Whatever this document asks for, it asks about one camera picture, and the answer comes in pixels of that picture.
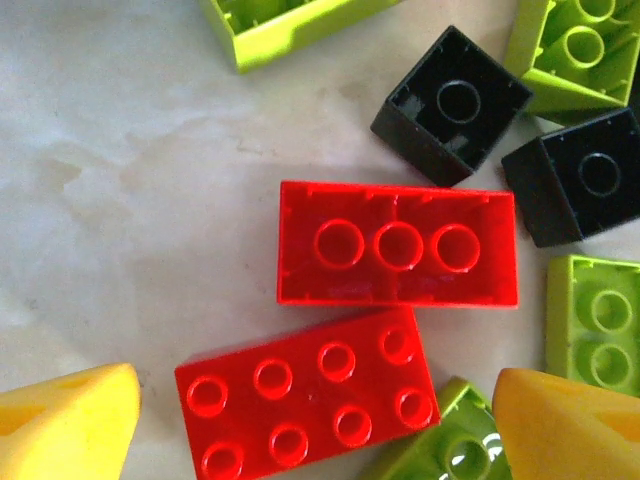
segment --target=white table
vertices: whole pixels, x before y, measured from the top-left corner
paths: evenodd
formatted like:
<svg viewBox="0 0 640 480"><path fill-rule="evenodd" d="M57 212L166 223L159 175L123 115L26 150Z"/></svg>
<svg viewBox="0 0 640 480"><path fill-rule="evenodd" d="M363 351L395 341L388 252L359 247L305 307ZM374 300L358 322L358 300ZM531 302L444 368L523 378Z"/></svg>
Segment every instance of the white table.
<svg viewBox="0 0 640 480"><path fill-rule="evenodd" d="M195 0L23 0L0 8L0 391L108 362L144 406L123 480L194 479L173 369L193 353L343 309L275 302L285 178L422 185L369 124L445 27L501 59L516 0L406 0L246 76ZM502 189L523 119L461 187ZM517 310L418 310L437 386L491 394L543 367L552 255L640 259L640 222L538 250L518 225ZM351 479L370 448L281 475Z"/></svg>

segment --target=lime green lego brick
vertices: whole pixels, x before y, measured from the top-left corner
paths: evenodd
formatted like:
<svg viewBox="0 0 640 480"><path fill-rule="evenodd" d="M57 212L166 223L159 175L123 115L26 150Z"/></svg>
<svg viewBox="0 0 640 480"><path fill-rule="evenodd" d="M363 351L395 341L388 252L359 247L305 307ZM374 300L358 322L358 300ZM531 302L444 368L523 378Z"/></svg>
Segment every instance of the lime green lego brick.
<svg viewBox="0 0 640 480"><path fill-rule="evenodd" d="M639 53L640 0L520 0L504 63L568 125L628 104Z"/></svg>
<svg viewBox="0 0 640 480"><path fill-rule="evenodd" d="M547 371L640 397L640 263L569 255L547 274Z"/></svg>
<svg viewBox="0 0 640 480"><path fill-rule="evenodd" d="M438 392L442 423L385 447L358 480L510 480L491 403L454 377Z"/></svg>
<svg viewBox="0 0 640 480"><path fill-rule="evenodd" d="M199 0L240 73L267 64L400 0Z"/></svg>

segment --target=red lego brick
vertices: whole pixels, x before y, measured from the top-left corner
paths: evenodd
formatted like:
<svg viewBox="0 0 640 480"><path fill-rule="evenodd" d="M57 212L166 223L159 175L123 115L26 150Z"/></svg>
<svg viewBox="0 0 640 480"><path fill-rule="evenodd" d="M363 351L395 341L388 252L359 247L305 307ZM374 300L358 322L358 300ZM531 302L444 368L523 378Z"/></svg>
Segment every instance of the red lego brick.
<svg viewBox="0 0 640 480"><path fill-rule="evenodd" d="M510 192L282 182L278 302L514 307Z"/></svg>
<svg viewBox="0 0 640 480"><path fill-rule="evenodd" d="M440 422L407 307L186 363L175 374L198 480L258 478Z"/></svg>

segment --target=lego brick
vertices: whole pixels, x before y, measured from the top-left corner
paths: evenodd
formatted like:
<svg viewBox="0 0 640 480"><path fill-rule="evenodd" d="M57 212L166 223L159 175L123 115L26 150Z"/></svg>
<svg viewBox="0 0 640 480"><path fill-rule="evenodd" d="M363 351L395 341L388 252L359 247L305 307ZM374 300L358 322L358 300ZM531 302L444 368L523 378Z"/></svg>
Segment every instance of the lego brick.
<svg viewBox="0 0 640 480"><path fill-rule="evenodd" d="M538 137L502 165L538 247L579 241L640 215L640 127L628 108Z"/></svg>
<svg viewBox="0 0 640 480"><path fill-rule="evenodd" d="M532 92L454 26L385 100L371 130L441 187L476 171Z"/></svg>
<svg viewBox="0 0 640 480"><path fill-rule="evenodd" d="M440 422L410 308L324 323L175 373L199 480L258 478Z"/></svg>
<svg viewBox="0 0 640 480"><path fill-rule="evenodd" d="M128 364L0 394L0 479L118 480L140 414Z"/></svg>
<svg viewBox="0 0 640 480"><path fill-rule="evenodd" d="M513 307L513 196L282 182L278 301Z"/></svg>
<svg viewBox="0 0 640 480"><path fill-rule="evenodd" d="M569 255L547 276L547 371L640 397L640 263Z"/></svg>
<svg viewBox="0 0 640 480"><path fill-rule="evenodd" d="M238 72L245 73L400 0L199 0Z"/></svg>
<svg viewBox="0 0 640 480"><path fill-rule="evenodd" d="M640 400L525 369L503 370L493 414L513 478L640 478Z"/></svg>
<svg viewBox="0 0 640 480"><path fill-rule="evenodd" d="M438 392L439 426L385 447L358 480L510 480L489 401L453 377Z"/></svg>
<svg viewBox="0 0 640 480"><path fill-rule="evenodd" d="M573 125L627 105L639 31L637 0L520 0L504 65L531 113Z"/></svg>

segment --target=black lego brick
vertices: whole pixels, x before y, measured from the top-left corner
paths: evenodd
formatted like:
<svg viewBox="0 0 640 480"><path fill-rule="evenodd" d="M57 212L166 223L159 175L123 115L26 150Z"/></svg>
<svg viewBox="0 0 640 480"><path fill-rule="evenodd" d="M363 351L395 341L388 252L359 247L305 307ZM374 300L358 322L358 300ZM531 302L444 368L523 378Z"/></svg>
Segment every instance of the black lego brick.
<svg viewBox="0 0 640 480"><path fill-rule="evenodd" d="M436 185L478 169L533 93L454 26L391 92L371 130Z"/></svg>
<svg viewBox="0 0 640 480"><path fill-rule="evenodd" d="M640 127L629 108L538 137L502 165L538 247L640 216Z"/></svg>
<svg viewBox="0 0 640 480"><path fill-rule="evenodd" d="M640 65L636 65L631 93L629 94L629 108L633 110L636 118L640 118Z"/></svg>

